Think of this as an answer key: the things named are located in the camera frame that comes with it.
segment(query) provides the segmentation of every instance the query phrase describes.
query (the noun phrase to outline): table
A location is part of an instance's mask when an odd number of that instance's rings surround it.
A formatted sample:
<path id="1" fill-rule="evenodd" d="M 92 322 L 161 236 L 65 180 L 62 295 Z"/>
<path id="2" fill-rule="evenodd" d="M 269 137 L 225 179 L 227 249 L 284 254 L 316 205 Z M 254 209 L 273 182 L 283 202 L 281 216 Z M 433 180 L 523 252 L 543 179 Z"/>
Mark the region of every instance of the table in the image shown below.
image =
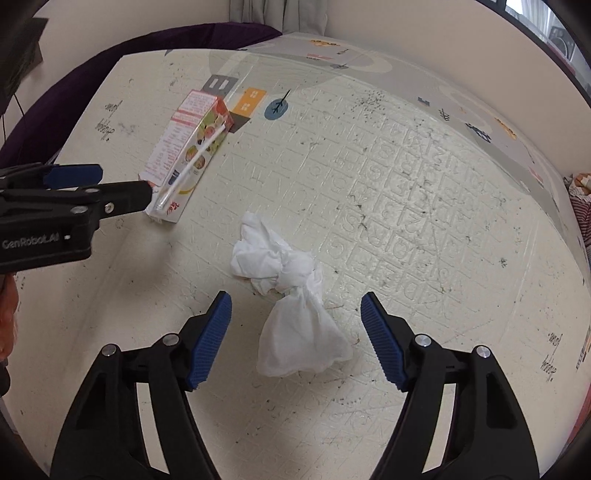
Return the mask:
<path id="1" fill-rule="evenodd" d="M 373 290 L 448 348 L 491 347 L 545 471 L 591 378 L 591 362 L 578 365 L 588 286 L 550 218 L 469 137 L 342 72 L 247 52 L 160 51 L 122 58 L 59 163 L 101 163 L 105 182 L 136 179 L 172 112 L 211 74 L 238 78 L 230 108 L 248 87 L 267 96 L 225 139 L 181 221 L 106 220 L 87 261 L 18 275 L 20 338 L 6 403 L 36 460 L 48 467 L 104 344 L 150 345 L 226 290 L 232 322 L 209 379 L 188 395 L 221 476 L 369 478 L 404 401 L 359 318 Z M 266 120 L 266 105 L 290 89 L 287 113 Z M 320 375 L 256 373 L 276 297 L 229 271 L 247 210 L 323 263 L 325 304 L 354 345 L 351 361 Z M 147 388 L 139 397 L 148 454 L 165 469 Z M 443 454 L 452 399 L 447 388 L 429 466 Z"/>

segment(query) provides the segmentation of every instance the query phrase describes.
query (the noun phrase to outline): silver screw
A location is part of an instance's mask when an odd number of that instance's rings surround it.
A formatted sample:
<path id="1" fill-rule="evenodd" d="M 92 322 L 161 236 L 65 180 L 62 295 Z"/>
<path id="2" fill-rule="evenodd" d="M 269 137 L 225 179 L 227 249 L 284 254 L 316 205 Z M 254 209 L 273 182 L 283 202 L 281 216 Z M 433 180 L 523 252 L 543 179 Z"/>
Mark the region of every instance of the silver screw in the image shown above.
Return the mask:
<path id="1" fill-rule="evenodd" d="M 429 337 L 428 335 L 423 335 L 423 334 L 417 335 L 414 338 L 414 341 L 417 343 L 417 345 L 420 345 L 420 346 L 431 345 L 431 337 Z"/>
<path id="2" fill-rule="evenodd" d="M 169 333 L 168 335 L 164 335 L 162 343 L 166 346 L 173 346 L 176 345 L 179 340 L 180 338 L 178 338 L 178 335 L 176 333 Z"/>
<path id="3" fill-rule="evenodd" d="M 113 345 L 112 343 L 109 343 L 109 344 L 105 345 L 100 352 L 104 356 L 111 356 L 111 355 L 114 355 L 116 351 L 117 351 L 117 346 Z"/>
<path id="4" fill-rule="evenodd" d="M 476 347 L 476 353 L 482 358 L 489 358 L 491 355 L 491 350 L 487 346 L 479 345 Z"/>
<path id="5" fill-rule="evenodd" d="M 84 205 L 77 205 L 75 207 L 72 207 L 70 211 L 72 213 L 84 213 L 88 211 L 88 207 L 85 207 Z"/>

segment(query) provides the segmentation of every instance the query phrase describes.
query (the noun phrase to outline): white curtain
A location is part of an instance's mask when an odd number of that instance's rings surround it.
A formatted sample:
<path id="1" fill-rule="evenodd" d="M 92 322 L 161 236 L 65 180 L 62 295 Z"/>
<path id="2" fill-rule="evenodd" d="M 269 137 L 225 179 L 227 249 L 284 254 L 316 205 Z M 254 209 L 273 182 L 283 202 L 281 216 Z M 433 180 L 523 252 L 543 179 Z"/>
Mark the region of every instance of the white curtain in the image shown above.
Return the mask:
<path id="1" fill-rule="evenodd" d="M 531 21 L 546 37 L 554 24 L 558 24 L 556 15 L 542 0 L 521 0 L 523 15 Z"/>
<path id="2" fill-rule="evenodd" d="M 324 35 L 327 0 L 230 0 L 232 22 L 261 23 L 282 33 Z"/>

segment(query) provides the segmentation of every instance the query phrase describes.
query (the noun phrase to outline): wall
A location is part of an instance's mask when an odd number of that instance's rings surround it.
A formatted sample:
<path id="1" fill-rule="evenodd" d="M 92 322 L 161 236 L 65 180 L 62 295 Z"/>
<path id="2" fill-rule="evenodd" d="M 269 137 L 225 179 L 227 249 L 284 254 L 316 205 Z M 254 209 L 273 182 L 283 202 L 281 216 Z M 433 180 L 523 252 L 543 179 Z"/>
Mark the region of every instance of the wall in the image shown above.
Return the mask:
<path id="1" fill-rule="evenodd" d="M 562 174 L 591 170 L 591 109 L 522 32 L 475 0 L 328 0 L 326 35 L 458 83 L 514 123 Z"/>
<path id="2" fill-rule="evenodd" d="M 40 40 L 44 62 L 22 82 L 26 110 L 49 87 L 98 52 L 165 28 L 229 20 L 229 0 L 49 0 L 38 17 L 49 18 Z M 7 134 L 21 113 L 12 100 Z"/>

